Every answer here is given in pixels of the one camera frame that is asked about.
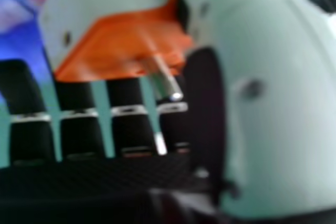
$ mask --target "orange plastic part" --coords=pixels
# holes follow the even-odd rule
[[[176,18],[177,0],[159,8],[96,21],[56,70],[56,79],[83,82],[145,75],[141,60],[160,54],[173,74],[192,46]]]

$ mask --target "white casing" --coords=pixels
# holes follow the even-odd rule
[[[163,6],[167,0],[46,0],[39,27],[52,68],[55,70],[100,18]],[[65,46],[64,36],[71,34]]]
[[[216,50],[226,83],[223,179],[241,196],[223,194],[223,210],[261,219],[336,208],[336,38],[327,15],[308,0],[186,2],[189,32],[199,28],[198,43]],[[255,100],[241,95],[250,79],[266,87]]]

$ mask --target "metal pin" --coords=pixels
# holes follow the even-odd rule
[[[160,55],[146,58],[142,64],[153,85],[157,100],[169,98],[172,102],[177,102],[183,99],[180,86]]]

